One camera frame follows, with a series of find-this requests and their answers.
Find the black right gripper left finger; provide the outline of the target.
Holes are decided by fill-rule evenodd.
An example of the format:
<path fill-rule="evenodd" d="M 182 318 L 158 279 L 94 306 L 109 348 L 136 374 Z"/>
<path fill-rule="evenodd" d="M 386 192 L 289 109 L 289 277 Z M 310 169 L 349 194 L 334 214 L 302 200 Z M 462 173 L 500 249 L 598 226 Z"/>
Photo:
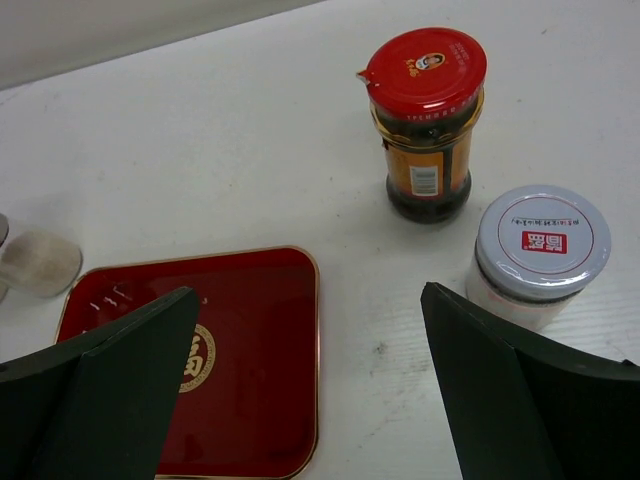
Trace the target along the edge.
<path fill-rule="evenodd" d="M 154 478 L 198 313 L 181 287 L 3 363 L 2 478 Z"/>

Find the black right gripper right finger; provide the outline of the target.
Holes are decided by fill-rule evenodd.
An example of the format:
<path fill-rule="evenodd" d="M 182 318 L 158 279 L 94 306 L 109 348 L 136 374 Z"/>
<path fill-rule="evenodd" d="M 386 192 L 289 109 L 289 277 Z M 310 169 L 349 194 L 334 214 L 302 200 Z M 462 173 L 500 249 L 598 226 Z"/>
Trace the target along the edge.
<path fill-rule="evenodd" d="M 638 365 L 553 341 L 439 283 L 421 307 L 464 478 L 638 478 Z"/>

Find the clear-cap white shaker bottle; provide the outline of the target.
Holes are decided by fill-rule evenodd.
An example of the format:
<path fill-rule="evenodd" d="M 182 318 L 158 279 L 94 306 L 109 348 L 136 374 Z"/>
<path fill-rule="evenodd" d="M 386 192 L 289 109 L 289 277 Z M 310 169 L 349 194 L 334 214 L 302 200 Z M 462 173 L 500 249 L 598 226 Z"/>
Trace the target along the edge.
<path fill-rule="evenodd" d="M 75 281 L 82 263 L 82 251 L 74 242 L 1 214 L 2 285 L 52 298 Z"/>

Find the white-lid white jar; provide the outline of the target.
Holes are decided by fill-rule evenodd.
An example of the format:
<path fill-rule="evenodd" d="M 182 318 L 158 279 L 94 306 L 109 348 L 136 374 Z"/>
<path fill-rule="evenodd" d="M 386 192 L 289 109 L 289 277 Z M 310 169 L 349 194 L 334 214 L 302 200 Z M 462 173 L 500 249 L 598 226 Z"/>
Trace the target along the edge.
<path fill-rule="evenodd" d="M 551 185 L 512 189 L 480 220 L 466 297 L 539 330 L 602 272 L 611 245 L 605 218 L 581 195 Z"/>

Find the red-lid chili sauce jar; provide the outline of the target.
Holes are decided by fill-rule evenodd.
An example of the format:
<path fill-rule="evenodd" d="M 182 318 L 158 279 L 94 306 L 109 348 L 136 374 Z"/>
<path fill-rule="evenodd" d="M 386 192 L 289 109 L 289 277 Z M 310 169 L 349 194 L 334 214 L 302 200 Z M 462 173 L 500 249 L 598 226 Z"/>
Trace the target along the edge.
<path fill-rule="evenodd" d="M 467 202 L 487 66 L 470 35 L 427 27 L 387 41 L 358 73 L 382 140 L 387 196 L 401 216 L 435 224 Z"/>

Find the red rectangular tray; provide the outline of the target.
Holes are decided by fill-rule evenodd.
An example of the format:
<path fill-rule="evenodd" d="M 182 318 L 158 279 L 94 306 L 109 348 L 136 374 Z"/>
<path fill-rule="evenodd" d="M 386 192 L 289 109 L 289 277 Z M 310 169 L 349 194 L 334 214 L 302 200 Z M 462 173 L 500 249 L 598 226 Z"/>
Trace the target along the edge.
<path fill-rule="evenodd" d="M 304 250 L 105 266 L 70 290 L 68 340 L 179 287 L 200 301 L 161 479 L 290 479 L 318 442 L 319 271 Z"/>

